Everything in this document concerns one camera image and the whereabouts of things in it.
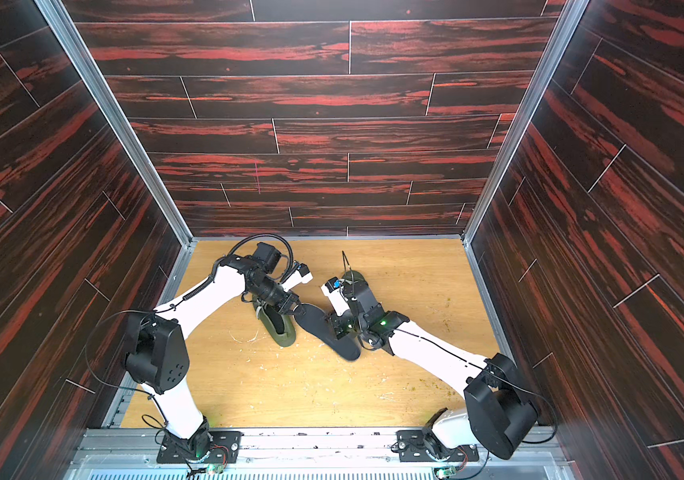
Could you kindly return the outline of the green canvas shoe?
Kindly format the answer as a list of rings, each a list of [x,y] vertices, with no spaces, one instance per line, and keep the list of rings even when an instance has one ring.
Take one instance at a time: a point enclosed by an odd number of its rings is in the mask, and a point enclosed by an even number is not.
[[[368,289],[368,283],[364,276],[355,270],[346,271],[342,278],[342,292],[348,297],[356,297],[360,292]]]
[[[280,347],[289,347],[296,341],[292,317],[282,315],[276,307],[252,296],[256,318],[260,320],[271,338]]]

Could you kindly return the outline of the black insole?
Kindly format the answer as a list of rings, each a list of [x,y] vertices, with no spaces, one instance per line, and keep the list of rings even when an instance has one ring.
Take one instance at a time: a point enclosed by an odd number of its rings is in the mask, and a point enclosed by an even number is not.
[[[347,361],[356,361],[361,349],[350,338],[338,339],[329,324],[328,315],[321,308],[307,303],[298,305],[293,310],[296,323],[305,331],[320,339],[326,346]]]

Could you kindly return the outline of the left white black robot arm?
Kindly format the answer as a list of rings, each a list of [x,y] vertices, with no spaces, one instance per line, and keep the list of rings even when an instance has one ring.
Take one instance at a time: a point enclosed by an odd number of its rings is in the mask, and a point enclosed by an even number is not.
[[[129,348],[123,365],[143,390],[154,395],[164,417],[164,439],[187,461],[202,462],[214,449],[207,418],[197,408],[187,384],[190,359],[186,340],[216,310],[244,294],[251,296],[256,316],[281,347],[292,345],[291,319],[300,300],[292,289],[312,274],[303,263],[290,261],[284,281],[270,274],[279,253],[218,259],[212,272],[194,288],[151,312],[133,313],[127,325]]]

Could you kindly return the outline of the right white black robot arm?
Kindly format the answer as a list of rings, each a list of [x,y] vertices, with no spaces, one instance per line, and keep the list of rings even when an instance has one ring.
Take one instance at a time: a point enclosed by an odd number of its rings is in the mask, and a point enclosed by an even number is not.
[[[367,348],[410,361],[463,396],[464,408],[442,409],[422,428],[434,458],[471,445],[503,460],[512,457],[539,411],[510,358],[472,354],[439,339],[405,315],[385,310],[363,280],[334,277],[321,291],[334,309],[328,322],[337,338],[356,337]]]

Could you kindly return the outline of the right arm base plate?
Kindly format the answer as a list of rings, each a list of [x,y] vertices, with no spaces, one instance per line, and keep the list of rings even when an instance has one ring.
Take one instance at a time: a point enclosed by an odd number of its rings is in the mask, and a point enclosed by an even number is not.
[[[427,429],[406,429],[396,432],[391,445],[401,462],[476,462],[479,454],[475,446],[463,445],[449,448]]]

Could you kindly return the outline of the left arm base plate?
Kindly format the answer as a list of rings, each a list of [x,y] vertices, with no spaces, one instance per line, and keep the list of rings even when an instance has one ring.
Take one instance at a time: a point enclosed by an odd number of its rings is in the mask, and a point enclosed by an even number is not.
[[[179,465],[235,464],[242,436],[236,430],[210,430],[206,434],[198,432],[191,439],[165,433],[156,462]]]

